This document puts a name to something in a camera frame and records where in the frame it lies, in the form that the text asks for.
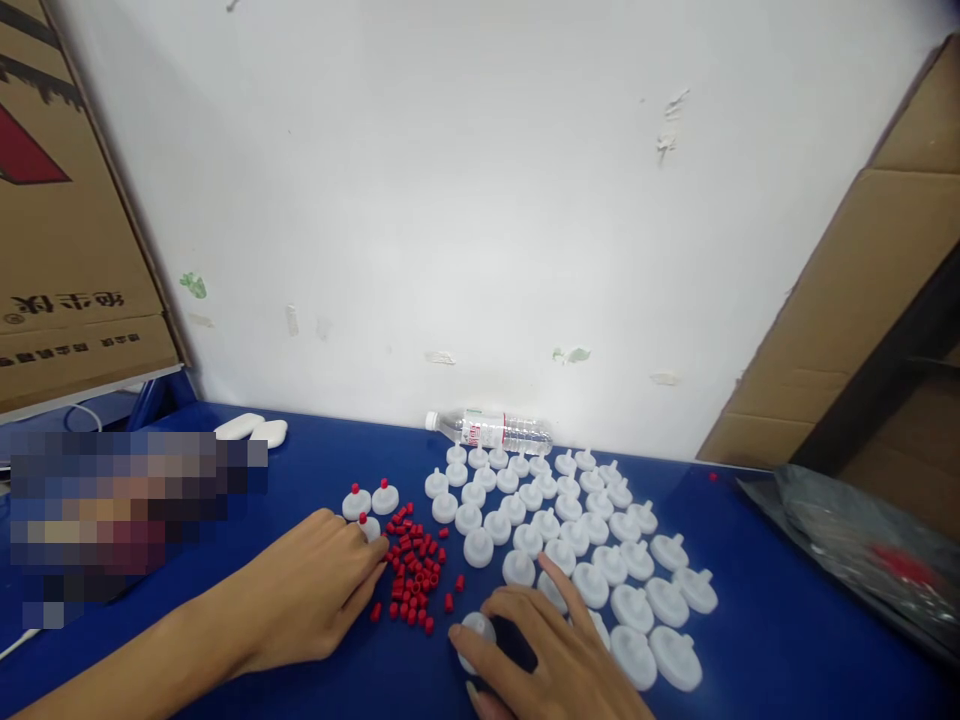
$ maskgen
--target plastic bottle cap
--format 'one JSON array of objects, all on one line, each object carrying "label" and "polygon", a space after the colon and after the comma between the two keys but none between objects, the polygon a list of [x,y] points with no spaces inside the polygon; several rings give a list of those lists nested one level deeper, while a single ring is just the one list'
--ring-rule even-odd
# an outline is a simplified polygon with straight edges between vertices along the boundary
[{"label": "plastic bottle cap", "polygon": [[520,499],[523,500],[523,504],[527,506],[527,510],[530,512],[536,512],[543,505],[543,495],[540,494],[533,483],[521,485],[517,494],[520,495]]},{"label": "plastic bottle cap", "polygon": [[540,533],[544,542],[560,537],[560,521],[553,515],[553,508],[538,510],[530,524]]},{"label": "plastic bottle cap", "polygon": [[[496,645],[497,633],[494,632],[493,623],[490,622],[486,615],[478,612],[469,613],[460,624],[473,630],[488,643]],[[458,653],[457,656],[460,658],[460,664],[463,666],[464,670],[471,675],[477,674],[477,671],[474,670],[473,666],[464,659],[463,655]]]},{"label": "plastic bottle cap", "polygon": [[521,524],[527,518],[527,506],[516,493],[507,495],[500,501],[500,511],[507,514],[507,519],[513,527]]},{"label": "plastic bottle cap", "polygon": [[640,692],[653,687],[657,662],[646,635],[632,627],[617,625],[610,635],[610,652],[633,687]]},{"label": "plastic bottle cap", "polygon": [[450,481],[444,473],[440,472],[440,468],[434,468],[423,483],[423,490],[431,500],[437,495],[445,493],[449,487]]},{"label": "plastic bottle cap", "polygon": [[679,586],[683,599],[691,610],[707,615],[717,608],[717,592],[710,581],[713,573],[701,570],[699,573],[690,568],[680,568],[673,574],[673,582]]},{"label": "plastic bottle cap", "polygon": [[581,522],[568,521],[561,525],[560,539],[573,548],[573,554],[577,557],[583,557],[590,549],[590,536]]},{"label": "plastic bottle cap", "polygon": [[486,528],[490,534],[490,539],[493,540],[493,544],[498,547],[505,545],[507,540],[510,539],[510,533],[513,532],[510,519],[507,517],[507,514],[501,510],[488,512],[487,516],[483,518],[483,527]]},{"label": "plastic bottle cap", "polygon": [[596,513],[585,512],[580,516],[580,522],[583,523],[591,543],[603,545],[607,542],[607,538],[610,537],[610,528],[607,527],[607,523],[604,522],[602,517]]},{"label": "plastic bottle cap", "polygon": [[644,590],[618,585],[610,595],[610,608],[621,625],[632,627],[644,635],[653,627],[653,610]]},{"label": "plastic bottle cap", "polygon": [[452,493],[440,493],[433,499],[433,519],[441,525],[448,525],[457,516],[457,496]]},{"label": "plastic bottle cap", "polygon": [[646,585],[647,602],[660,622],[670,627],[681,627],[690,617],[690,608],[680,588],[663,578],[650,578]]},{"label": "plastic bottle cap", "polygon": [[511,495],[520,486],[520,478],[510,468],[504,468],[497,473],[497,490],[504,495]]},{"label": "plastic bottle cap", "polygon": [[507,585],[533,587],[537,569],[533,560],[522,550],[511,550],[503,559],[503,580]]},{"label": "plastic bottle cap", "polygon": [[573,584],[580,591],[580,596],[587,607],[599,610],[607,604],[610,597],[610,586],[597,568],[590,563],[578,563],[573,569]]},{"label": "plastic bottle cap", "polygon": [[543,550],[543,536],[532,525],[520,525],[513,531],[513,548],[535,558]]},{"label": "plastic bottle cap", "polygon": [[464,503],[457,508],[457,514],[454,516],[453,525],[461,535],[468,535],[471,531],[480,527],[483,522],[483,513],[480,508],[472,503]]},{"label": "plastic bottle cap", "polygon": [[593,565],[603,573],[610,587],[623,585],[627,581],[627,564],[620,557],[620,547],[598,547],[590,558]]},{"label": "plastic bottle cap", "polygon": [[703,680],[703,668],[693,649],[693,638],[661,625],[650,633],[650,649],[668,683],[683,692],[696,690]]},{"label": "plastic bottle cap", "polygon": [[653,558],[647,552],[647,541],[639,543],[625,542],[620,545],[620,557],[627,565],[630,577],[644,582],[653,575]]},{"label": "plastic bottle cap", "polygon": [[577,467],[584,472],[590,472],[597,467],[597,459],[590,454],[590,448],[581,450],[573,457],[577,461]]},{"label": "plastic bottle cap", "polygon": [[637,542],[640,539],[640,523],[627,513],[614,513],[610,517],[610,532],[620,542]]},{"label": "plastic bottle cap", "polygon": [[481,527],[471,530],[463,541],[463,557],[470,567],[485,568],[493,560],[493,540]]},{"label": "plastic bottle cap", "polygon": [[573,569],[577,566],[577,554],[569,543],[554,538],[547,542],[544,552],[548,558],[556,563],[558,568],[563,570],[564,575],[570,577],[573,574]]},{"label": "plastic bottle cap", "polygon": [[447,476],[450,487],[462,487],[467,482],[467,466],[463,463],[450,463],[444,474]]},{"label": "plastic bottle cap", "polygon": [[650,541],[650,552],[658,563],[670,572],[675,572],[690,564],[687,551],[683,549],[683,535],[677,533],[672,538],[657,535]]},{"label": "plastic bottle cap", "polygon": [[557,455],[553,461],[553,467],[560,475],[569,475],[577,471],[577,461],[573,459],[573,450],[567,450],[565,455]]}]

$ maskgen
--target cardboard box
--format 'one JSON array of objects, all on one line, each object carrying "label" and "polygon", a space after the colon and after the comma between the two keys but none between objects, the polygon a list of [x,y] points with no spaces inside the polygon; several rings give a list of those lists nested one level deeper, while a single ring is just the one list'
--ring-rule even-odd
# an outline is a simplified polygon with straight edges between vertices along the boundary
[{"label": "cardboard box", "polygon": [[958,239],[953,36],[854,181],[698,458],[761,468],[788,462]]},{"label": "cardboard box", "polygon": [[0,412],[179,363],[84,94],[39,0],[0,0],[0,239]]}]

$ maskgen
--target finger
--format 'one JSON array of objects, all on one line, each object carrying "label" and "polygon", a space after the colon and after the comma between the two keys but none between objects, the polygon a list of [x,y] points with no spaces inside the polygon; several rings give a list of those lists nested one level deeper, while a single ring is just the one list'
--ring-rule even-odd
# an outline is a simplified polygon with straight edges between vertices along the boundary
[{"label": "finger", "polygon": [[447,637],[477,675],[497,691],[514,713],[532,717],[538,712],[537,680],[533,675],[525,673],[500,648],[468,627],[453,625]]}]

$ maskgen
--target white plastic cap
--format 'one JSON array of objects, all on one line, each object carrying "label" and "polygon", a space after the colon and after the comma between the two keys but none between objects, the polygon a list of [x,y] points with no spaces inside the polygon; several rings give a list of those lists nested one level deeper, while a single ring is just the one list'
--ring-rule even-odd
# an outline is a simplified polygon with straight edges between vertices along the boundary
[{"label": "white plastic cap", "polygon": [[533,560],[522,550],[511,550],[503,559],[503,580],[507,585],[533,587],[537,568]]},{"label": "white plastic cap", "polygon": [[677,690],[691,692],[703,680],[703,667],[693,649],[693,638],[668,627],[656,627],[650,633],[650,649],[657,669]]},{"label": "white plastic cap", "polygon": [[483,528],[471,530],[463,541],[463,557],[470,567],[485,568],[493,560],[493,540]]}]

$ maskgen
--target bottle label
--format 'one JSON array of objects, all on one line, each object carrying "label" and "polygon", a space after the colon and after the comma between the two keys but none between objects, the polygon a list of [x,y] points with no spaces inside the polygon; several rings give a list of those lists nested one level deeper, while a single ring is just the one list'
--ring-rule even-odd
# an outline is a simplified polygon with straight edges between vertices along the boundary
[{"label": "bottle label", "polygon": [[484,413],[482,410],[467,410],[463,414],[463,430],[460,442],[463,445],[477,446],[477,441],[485,448],[496,447],[506,439],[506,415],[503,413]]}]

